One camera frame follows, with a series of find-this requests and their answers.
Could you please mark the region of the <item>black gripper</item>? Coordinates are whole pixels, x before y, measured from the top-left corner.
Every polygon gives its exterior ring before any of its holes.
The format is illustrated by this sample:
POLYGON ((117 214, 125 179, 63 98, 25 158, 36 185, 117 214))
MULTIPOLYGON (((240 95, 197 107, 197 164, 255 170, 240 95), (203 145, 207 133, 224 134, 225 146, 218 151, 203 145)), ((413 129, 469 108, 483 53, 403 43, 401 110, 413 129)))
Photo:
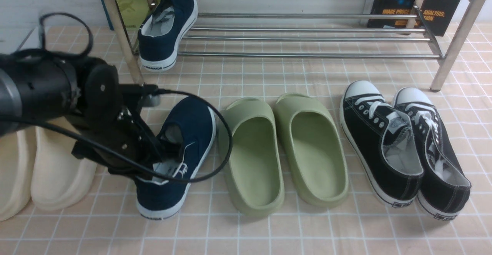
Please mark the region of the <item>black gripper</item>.
POLYGON ((115 66, 95 57, 72 60, 80 96, 66 116, 87 139, 148 169, 162 161, 161 147, 141 117, 143 107, 159 104, 155 84, 121 84, 115 66))

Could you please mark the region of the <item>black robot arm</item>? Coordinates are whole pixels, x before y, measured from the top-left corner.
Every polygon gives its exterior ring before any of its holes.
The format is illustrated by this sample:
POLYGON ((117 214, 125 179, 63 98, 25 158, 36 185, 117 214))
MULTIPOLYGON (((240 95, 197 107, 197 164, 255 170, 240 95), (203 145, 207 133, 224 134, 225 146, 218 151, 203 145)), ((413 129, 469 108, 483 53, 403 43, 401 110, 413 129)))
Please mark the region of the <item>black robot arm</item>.
POLYGON ((154 106, 157 86, 121 84, 115 66, 96 57, 67 53, 1 55, 1 115, 48 122, 65 118, 83 136, 71 156, 106 166, 128 178, 148 175, 125 162, 153 168, 165 150, 142 120, 154 106))

